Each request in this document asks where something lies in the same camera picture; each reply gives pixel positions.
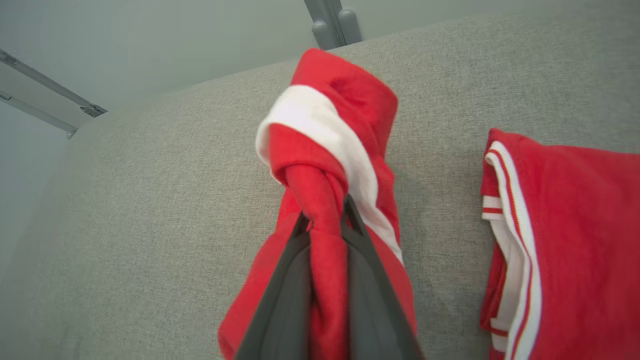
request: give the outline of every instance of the gray plastic part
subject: gray plastic part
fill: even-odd
[[[331,50],[340,46],[333,29],[326,22],[322,20],[314,22],[311,31],[313,31],[320,49]]]
[[[342,36],[344,36],[344,41],[347,45],[362,41],[362,35],[358,27],[358,19],[353,10],[340,10],[338,13],[338,23],[340,24],[340,30],[342,30]]]

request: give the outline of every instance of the white trim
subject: white trim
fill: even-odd
[[[504,170],[500,164],[498,156],[492,152],[487,152],[485,156],[486,161],[493,166],[498,177],[498,188],[500,197],[502,199],[502,205],[504,208],[503,215],[506,219],[507,226],[511,231],[511,234],[517,240],[517,244],[522,250],[522,254],[528,254],[524,256],[524,267],[522,272],[522,287],[520,288],[520,298],[518,301],[518,307],[515,314],[515,319],[509,330],[509,341],[506,351],[506,359],[511,359],[512,352],[515,351],[513,358],[515,359],[527,359],[533,350],[533,346],[536,342],[538,330],[540,328],[540,318],[542,314],[542,287],[540,281],[540,267],[538,265],[538,255],[536,253],[536,244],[533,236],[533,229],[531,226],[531,219],[529,218],[529,212],[524,200],[522,189],[520,188],[520,181],[518,179],[518,172],[516,171],[513,159],[506,149],[506,147],[495,141],[491,144],[490,150],[496,151],[500,154],[503,163]],[[518,237],[518,232],[515,228],[515,221],[512,217],[511,205],[509,203],[509,192],[507,189],[506,176],[510,178],[511,195],[513,196],[513,203],[515,205],[515,214],[518,217],[518,224],[520,234],[522,238]],[[531,275],[531,283],[529,284],[529,275]],[[529,290],[529,314],[525,314],[525,307],[527,302],[527,290]],[[527,316],[527,323],[522,331],[518,347],[514,348],[518,330],[525,316]]]
[[[376,207],[378,179],[369,155],[358,135],[340,118],[331,100],[305,85],[290,86],[282,93],[269,115],[260,123],[255,140],[258,156],[269,167],[268,130],[271,124],[281,124],[296,130],[324,147],[340,162],[349,182],[349,193],[363,222],[403,263],[394,228]]]
[[[498,242],[498,246],[504,255],[507,263],[507,273],[502,288],[502,297],[498,306],[498,313],[491,319],[491,327],[494,329],[509,332],[513,319],[515,318],[520,300],[520,289],[522,289],[522,273],[524,270],[524,254],[518,240],[509,231],[506,219],[492,220],[491,229]]]
[[[485,195],[482,197],[482,207],[492,208],[492,209],[502,209],[502,201],[500,200],[499,197]]]

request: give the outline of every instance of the red fabric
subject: red fabric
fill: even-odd
[[[342,120],[358,135],[378,180],[377,207],[399,239],[394,176],[384,162],[397,108],[393,92],[365,70],[320,50],[307,51],[292,85],[307,85],[327,96]],[[220,325],[218,341],[232,359],[300,213],[311,220],[314,299],[310,315],[312,359],[348,357],[347,248],[340,235],[348,181],[340,163],[324,148],[282,125],[269,128],[271,170],[285,186],[276,230],[253,262],[240,294]],[[413,292],[404,267],[371,230],[372,241],[415,332]]]
[[[498,129],[487,151],[494,141],[515,164],[511,181],[522,188],[540,266],[542,313],[531,359],[640,357],[640,156],[542,146]],[[486,161],[482,193],[499,196]],[[481,320],[488,330],[505,271],[496,246]]]

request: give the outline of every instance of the gray fabric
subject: gray fabric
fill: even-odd
[[[419,339],[485,358],[489,128],[640,152],[637,5],[449,22],[336,51],[400,99],[388,148]],[[282,189],[253,149],[296,62],[111,111],[84,126],[0,285],[0,357],[216,357],[216,331]]]

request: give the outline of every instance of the red and white striped trim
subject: red and white striped trim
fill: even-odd
[[[508,327],[505,358],[527,359],[536,342],[542,314],[540,267],[538,265],[531,219],[520,187],[518,172],[506,147],[498,141],[493,142],[485,156],[485,160],[489,165],[493,166],[497,174],[500,203],[502,204],[502,215],[500,216],[504,217],[508,231],[500,230],[500,225],[498,225],[500,223],[499,218],[491,219],[492,216],[499,214],[492,211],[484,211],[484,208],[499,209],[498,207],[484,206],[483,204],[483,218],[492,220],[492,228],[503,253],[504,248],[500,244],[499,237],[504,240],[503,243],[513,245],[509,254],[505,254],[505,258],[509,259],[510,256],[517,256],[518,253],[522,255],[522,261],[510,261],[508,265],[510,267],[522,266],[521,281],[516,281],[516,279],[511,285],[509,285],[509,281],[506,281],[505,289],[503,290],[503,297],[505,296],[505,290],[519,290],[513,321],[510,324],[496,324],[496,326],[498,328],[505,325]],[[519,289],[508,288],[509,286],[517,287],[518,283],[520,283]]]

